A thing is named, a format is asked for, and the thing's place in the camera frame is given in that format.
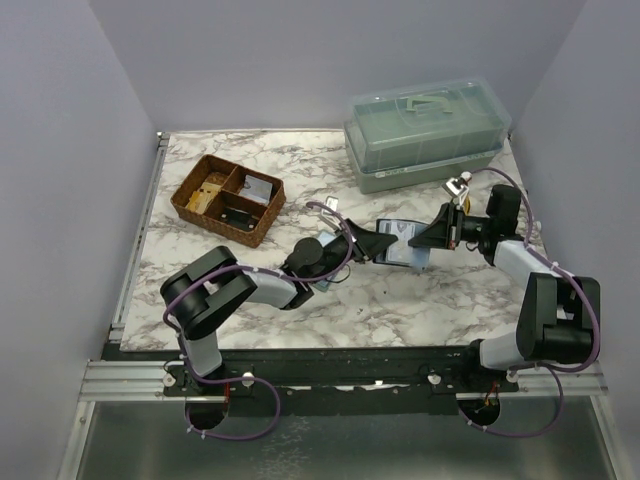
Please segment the black leather card holder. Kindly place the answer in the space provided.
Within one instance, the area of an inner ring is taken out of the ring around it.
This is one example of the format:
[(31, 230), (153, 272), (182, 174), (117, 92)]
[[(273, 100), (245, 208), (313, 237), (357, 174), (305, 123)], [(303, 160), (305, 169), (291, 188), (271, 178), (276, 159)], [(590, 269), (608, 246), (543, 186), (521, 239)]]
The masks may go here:
[(429, 266), (430, 249), (416, 248), (409, 241), (422, 233), (427, 224), (404, 219), (378, 219), (376, 232), (395, 235), (397, 241), (384, 252), (377, 255), (373, 262), (379, 265), (390, 265), (411, 268), (416, 272), (424, 272)]

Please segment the white VIP card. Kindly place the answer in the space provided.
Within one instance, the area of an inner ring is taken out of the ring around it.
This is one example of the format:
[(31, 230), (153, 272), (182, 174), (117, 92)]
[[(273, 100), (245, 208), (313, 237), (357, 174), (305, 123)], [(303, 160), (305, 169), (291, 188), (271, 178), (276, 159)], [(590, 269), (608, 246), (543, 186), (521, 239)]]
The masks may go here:
[(239, 195), (261, 205), (268, 205), (271, 200), (273, 185), (261, 178), (246, 175)]

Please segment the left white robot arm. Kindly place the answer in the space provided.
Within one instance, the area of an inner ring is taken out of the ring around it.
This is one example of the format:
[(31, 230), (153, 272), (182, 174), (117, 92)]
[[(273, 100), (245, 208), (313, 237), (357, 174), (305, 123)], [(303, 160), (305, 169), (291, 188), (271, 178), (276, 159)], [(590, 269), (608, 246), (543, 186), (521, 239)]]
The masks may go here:
[(201, 395), (214, 393), (222, 380), (223, 359), (217, 330), (246, 302), (293, 310), (313, 295), (312, 285), (328, 281), (351, 261), (365, 263), (398, 240), (392, 233), (363, 229), (346, 221), (326, 243), (317, 237), (299, 240), (281, 268), (242, 265), (226, 246), (216, 247), (160, 287), (166, 314), (190, 365), (187, 382)]

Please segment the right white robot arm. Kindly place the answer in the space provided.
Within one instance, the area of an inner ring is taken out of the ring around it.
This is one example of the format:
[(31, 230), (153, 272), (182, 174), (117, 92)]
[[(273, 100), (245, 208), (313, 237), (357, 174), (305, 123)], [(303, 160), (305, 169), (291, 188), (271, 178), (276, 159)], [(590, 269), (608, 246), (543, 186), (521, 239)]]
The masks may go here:
[(494, 186), (484, 217), (466, 212), (466, 180), (454, 177), (444, 189), (451, 201), (408, 245), (453, 250), (461, 242), (474, 244), (491, 266), (524, 289), (515, 330), (476, 343), (478, 357), (460, 367), (462, 384), (480, 392), (494, 383), (496, 370), (546, 365), (578, 372), (590, 366), (600, 350), (599, 283), (567, 272), (517, 234), (519, 188)]

